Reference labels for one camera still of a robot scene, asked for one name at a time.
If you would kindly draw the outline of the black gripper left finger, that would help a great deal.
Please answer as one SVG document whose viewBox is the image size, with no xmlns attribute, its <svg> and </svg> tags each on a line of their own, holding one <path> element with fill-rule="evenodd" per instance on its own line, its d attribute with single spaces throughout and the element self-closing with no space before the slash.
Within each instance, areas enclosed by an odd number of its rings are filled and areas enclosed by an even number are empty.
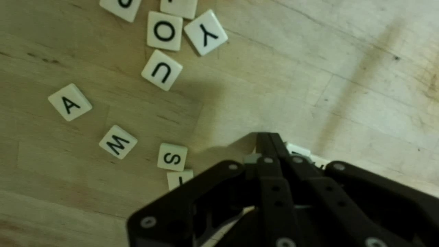
<svg viewBox="0 0 439 247">
<path fill-rule="evenodd" d="M 303 246 L 285 157 L 278 135 L 259 133 L 248 162 L 222 161 L 132 213 L 128 247 L 201 247 L 222 227 L 228 231 L 213 247 Z"/>
</svg>

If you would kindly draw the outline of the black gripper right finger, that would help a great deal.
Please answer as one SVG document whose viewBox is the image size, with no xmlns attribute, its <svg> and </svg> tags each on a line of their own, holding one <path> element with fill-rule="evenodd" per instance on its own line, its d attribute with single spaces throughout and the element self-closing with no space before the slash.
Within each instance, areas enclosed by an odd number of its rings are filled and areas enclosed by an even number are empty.
<svg viewBox="0 0 439 247">
<path fill-rule="evenodd" d="M 278 133 L 270 141 L 292 198 L 323 221 L 327 247 L 439 247 L 437 198 L 342 161 L 318 169 Z"/>
</svg>

